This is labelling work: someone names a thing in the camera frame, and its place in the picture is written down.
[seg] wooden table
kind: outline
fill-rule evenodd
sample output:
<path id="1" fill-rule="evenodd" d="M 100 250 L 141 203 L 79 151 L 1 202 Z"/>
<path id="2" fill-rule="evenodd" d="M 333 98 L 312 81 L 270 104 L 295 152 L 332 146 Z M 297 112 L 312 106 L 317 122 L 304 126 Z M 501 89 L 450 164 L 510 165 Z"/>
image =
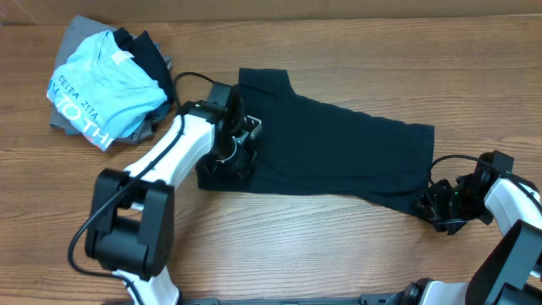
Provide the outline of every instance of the wooden table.
<path id="1" fill-rule="evenodd" d="M 302 95 L 372 115 L 436 126 L 434 156 L 499 149 L 542 186 L 542 16 L 286 22 L 153 23 L 174 59 L 234 84 L 240 67 L 288 69 Z M 45 92 L 63 26 L 0 28 L 0 304 L 96 304 L 126 297 L 113 280 L 76 274 L 71 236 L 88 217 L 97 174 L 139 147 L 107 153 L 48 126 Z M 182 99 L 204 97 L 183 81 Z M 473 171 L 449 161 L 436 179 Z M 501 239 L 472 221 L 456 236 L 353 197 L 176 193 L 169 269 L 187 297 L 354 297 L 430 276 L 469 280 Z M 76 260 L 97 263 L 78 247 Z"/>

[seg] light blue fabric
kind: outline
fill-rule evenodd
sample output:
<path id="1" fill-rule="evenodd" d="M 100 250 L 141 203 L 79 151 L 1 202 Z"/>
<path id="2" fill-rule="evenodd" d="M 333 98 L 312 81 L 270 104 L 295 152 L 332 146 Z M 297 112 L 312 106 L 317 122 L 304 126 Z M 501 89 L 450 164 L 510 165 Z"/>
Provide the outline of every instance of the light blue fabric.
<path id="1" fill-rule="evenodd" d="M 103 151 L 167 99 L 132 59 L 118 60 L 122 52 L 110 30 L 89 36 L 54 71 L 47 89 L 57 110 Z"/>

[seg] wooden surface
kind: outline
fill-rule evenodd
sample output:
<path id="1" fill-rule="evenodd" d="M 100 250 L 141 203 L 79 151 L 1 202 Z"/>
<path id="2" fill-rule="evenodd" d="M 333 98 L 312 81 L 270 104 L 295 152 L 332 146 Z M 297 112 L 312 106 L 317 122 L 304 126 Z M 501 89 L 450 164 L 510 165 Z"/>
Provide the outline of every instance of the wooden surface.
<path id="1" fill-rule="evenodd" d="M 499 149 L 542 186 L 542 17 L 156 23 L 174 72 L 236 83 L 240 67 L 288 69 L 299 94 L 436 126 L 434 156 Z M 154 140 L 102 153 L 48 127 L 45 92 L 62 26 L 0 28 L 0 304 L 122 299 L 114 280 L 76 274 L 71 236 L 88 217 L 98 173 L 135 162 Z M 196 80 L 183 99 L 204 97 Z M 450 161 L 435 179 L 473 171 Z M 353 197 L 176 193 L 169 264 L 188 297 L 355 297 L 430 276 L 469 280 L 501 239 L 473 221 L 456 236 Z M 85 258 L 86 268 L 99 269 Z"/>
<path id="2" fill-rule="evenodd" d="M 76 14 L 118 23 L 540 13 L 540 0 L 0 0 L 0 23 L 36 25 L 67 25 Z"/>

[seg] wire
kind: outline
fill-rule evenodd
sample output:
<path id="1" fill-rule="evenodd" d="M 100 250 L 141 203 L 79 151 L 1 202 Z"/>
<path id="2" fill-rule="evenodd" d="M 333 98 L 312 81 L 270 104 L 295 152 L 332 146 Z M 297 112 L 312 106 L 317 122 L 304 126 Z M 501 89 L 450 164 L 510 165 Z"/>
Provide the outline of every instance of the wire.
<path id="1" fill-rule="evenodd" d="M 475 158 L 475 157 L 461 155 L 461 154 L 453 154 L 453 155 L 448 155 L 448 156 L 444 156 L 444 157 L 440 157 L 436 159 L 435 161 L 433 161 L 433 163 L 431 163 L 431 166 L 429 166 L 429 183 L 431 183 L 431 186 L 434 186 L 434 181 L 433 179 L 431 179 L 431 170 L 433 169 L 433 167 L 439 162 L 444 161 L 446 159 L 450 159 L 450 158 L 462 158 L 462 159 L 476 161 L 480 164 L 488 166 L 491 169 L 497 171 L 499 174 L 501 174 L 501 176 L 503 176 L 504 178 L 507 178 L 514 186 L 516 186 L 520 191 L 522 191 L 525 194 L 525 196 L 527 196 L 527 198 L 529 198 L 534 203 L 534 206 L 537 207 L 537 209 L 542 214 L 542 206 L 540 205 L 540 202 L 536 200 L 532 192 L 527 191 L 527 189 L 525 189 L 525 187 L 523 187 L 523 185 L 519 181 L 517 181 L 517 179 L 512 175 L 512 173 L 508 173 L 505 170 L 499 169 L 498 167 L 494 166 L 493 164 L 485 160 L 482 160 L 481 158 Z"/>
<path id="2" fill-rule="evenodd" d="M 182 78 L 183 76 L 187 76 L 187 75 L 197 76 L 197 77 L 203 78 L 204 80 L 208 80 L 208 81 L 212 82 L 213 84 L 215 83 L 214 80 L 211 80 L 207 76 L 201 75 L 201 74 L 196 73 L 196 72 L 184 72 L 184 73 L 178 74 L 174 79 L 174 85 L 173 85 L 174 102 L 177 105 L 178 110 L 181 109 L 181 105 L 180 105 L 179 98 L 177 96 L 177 90 L 175 89 L 175 87 L 176 87 L 177 81 L 179 81 L 179 79 Z M 175 135 L 175 138 L 171 141 L 171 143 L 169 143 L 168 146 L 161 153 L 159 153 L 157 155 L 157 157 L 154 160 L 152 160 L 138 175 L 136 175 L 134 178 L 132 178 L 123 188 L 121 188 L 117 192 L 115 192 L 111 196 L 111 198 L 109 198 L 93 215 L 91 215 L 85 221 L 85 223 L 77 230 L 77 232 L 75 233 L 74 237 L 72 237 L 72 240 L 71 240 L 71 242 L 69 243 L 69 246 L 68 246 L 68 262 L 69 262 L 70 266 L 75 271 L 77 271 L 77 272 L 79 272 L 79 273 L 81 273 L 83 275 L 98 276 L 98 277 L 103 277 L 103 278 L 113 278 L 113 279 L 118 279 L 118 280 L 124 281 L 126 283 L 126 285 L 125 285 L 126 288 L 131 289 L 132 292 L 134 293 L 134 297 L 135 297 L 135 299 L 136 299 L 136 301 L 138 302 L 139 305 L 145 305 L 145 304 L 141 300 L 141 295 L 140 295 L 139 291 L 136 289 L 136 287 L 134 286 L 133 281 L 131 281 L 130 279 L 128 279 L 127 277 L 125 277 L 123 275 L 88 271 L 88 270 L 85 270 L 85 269 L 79 267 L 79 265 L 77 265 L 77 263 L 74 260 L 74 250 L 75 250 L 75 246 L 77 245 L 77 241 L 81 238 L 83 233 L 85 233 L 85 231 L 88 229 L 88 227 L 98 218 L 98 216 L 100 216 L 104 211 L 110 209 L 116 202 L 118 202 L 118 200 L 126 192 L 128 192 L 132 187 L 134 187 L 134 185 L 146 173 L 148 173 L 152 168 L 154 168 L 154 166 L 156 166 L 156 164 L 163 158 L 163 156 L 165 156 L 171 150 L 171 148 L 173 148 L 173 146 L 175 146 L 175 144 L 177 144 L 177 141 L 180 139 L 180 137 L 182 136 L 182 134 L 183 134 L 183 132 L 185 130 L 185 116 L 182 115 L 182 114 L 180 115 L 180 121 L 181 121 L 181 126 L 180 126 L 180 129 L 179 129 L 179 132 L 177 133 L 177 135 Z"/>

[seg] stack of clothes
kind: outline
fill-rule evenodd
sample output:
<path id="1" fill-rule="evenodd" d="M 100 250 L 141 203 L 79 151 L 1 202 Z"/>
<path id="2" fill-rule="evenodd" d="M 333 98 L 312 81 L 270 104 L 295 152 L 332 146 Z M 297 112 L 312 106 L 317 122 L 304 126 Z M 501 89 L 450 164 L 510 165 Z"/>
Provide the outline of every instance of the stack of clothes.
<path id="1" fill-rule="evenodd" d="M 173 102 L 169 70 L 146 31 L 134 38 L 75 16 L 64 33 L 47 98 L 50 125 L 83 134 L 105 151 L 113 141 L 138 144 L 150 138 Z"/>

